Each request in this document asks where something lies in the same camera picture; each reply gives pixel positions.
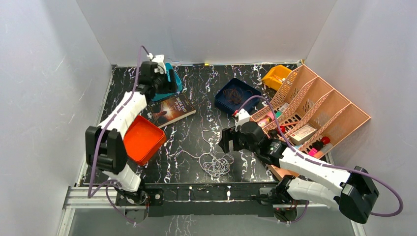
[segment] blue tray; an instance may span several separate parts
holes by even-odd
[[[167,68],[167,71],[170,70],[170,69],[172,69],[172,66],[169,63],[165,63],[165,67]],[[179,78],[179,76],[175,72],[175,70],[174,70],[174,74],[175,74],[175,81],[177,83],[177,92],[179,92],[179,91],[182,90],[181,79]],[[172,94],[175,94],[175,93],[173,92],[173,93],[166,93],[166,94],[156,94],[155,97],[153,97],[152,101],[153,102],[156,102],[156,101],[162,100],[162,99],[164,99],[164,98],[166,98],[168,96],[171,96]]]
[[[238,93],[242,95],[242,100],[240,101],[239,104],[233,104],[228,101],[228,98],[223,93],[223,91],[226,89],[236,89]],[[253,87],[246,84],[245,82],[237,78],[233,78],[225,85],[225,87],[223,87],[219,91],[219,93],[216,94],[216,96],[214,97],[214,105],[217,108],[221,109],[222,111],[226,112],[227,114],[232,115],[236,110],[240,108],[240,106],[248,98],[252,97],[253,95],[261,95],[261,92],[254,89]],[[259,98],[252,99],[244,106],[244,109],[248,113],[250,113],[258,103],[259,103]]]

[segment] white wall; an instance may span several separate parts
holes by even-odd
[[[305,59],[336,0],[77,0],[111,64]]]
[[[0,235],[55,235],[111,66],[75,0],[0,5]]]
[[[336,163],[366,168],[403,197],[401,215],[370,217],[369,236],[417,232],[416,10],[415,1],[339,0],[306,60],[372,116],[334,149]],[[377,187],[374,211],[395,211],[395,197]]]

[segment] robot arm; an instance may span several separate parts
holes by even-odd
[[[102,128],[106,127],[100,142],[97,156],[97,168],[121,186],[118,191],[134,202],[142,202],[145,188],[143,181],[128,166],[128,156],[123,144],[124,136],[137,115],[155,97],[156,93],[164,94],[177,91],[174,71],[166,69],[164,55],[148,53],[150,61],[140,66],[140,75],[135,91],[126,92],[122,101],[113,112],[97,127],[90,126],[86,130],[86,159],[92,166],[94,152]]]
[[[285,142],[276,138],[270,139],[256,122],[249,121],[249,114],[245,110],[242,109],[236,116],[238,119],[235,127],[222,131],[219,146],[225,153],[230,151],[229,142],[233,142],[235,151],[249,150],[265,164],[297,172],[314,181],[284,176],[267,194],[268,202],[289,203],[291,200],[309,200],[338,208],[349,219],[366,223],[379,196],[372,179],[313,164],[307,160],[323,164],[326,162],[304,153],[301,153],[304,159],[300,158],[287,147]],[[367,173],[361,167],[356,166],[355,169]]]

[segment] black marble table surface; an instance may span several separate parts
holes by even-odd
[[[217,145],[220,140],[221,130],[234,126],[234,121],[225,112],[214,106],[214,96],[232,78],[238,78],[255,89],[263,96],[271,99],[275,91],[265,87],[261,81],[262,77],[275,64],[256,65],[214,65],[214,66],[177,66],[174,67],[182,79],[182,92],[186,94],[197,112],[164,128],[167,136],[166,143],[145,165],[138,166],[129,160],[129,165],[141,178],[148,183],[214,183],[214,182],[262,182],[277,181],[272,172],[261,163],[251,152],[232,151],[234,163],[227,175],[219,178],[212,178],[206,174],[198,159],[190,157],[186,153],[176,155],[180,150],[185,150],[195,156],[204,152],[216,154],[221,152]],[[288,68],[295,69],[295,64],[285,64]],[[133,87],[135,67],[116,67],[113,80],[111,81],[109,93],[104,106],[102,120],[119,104],[126,91]],[[254,112],[266,104],[260,102]],[[141,115],[150,118],[148,109],[143,110]],[[202,130],[212,130],[215,133],[205,132],[204,137],[210,145],[204,142]],[[211,157],[206,155],[200,160],[201,163],[210,161]],[[81,185],[89,183],[91,168],[81,180]],[[100,172],[96,173],[95,183],[101,183],[108,177]]]

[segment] orange tray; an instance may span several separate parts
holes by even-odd
[[[127,155],[140,166],[144,166],[165,141],[165,132],[142,116],[136,117],[123,139]]]

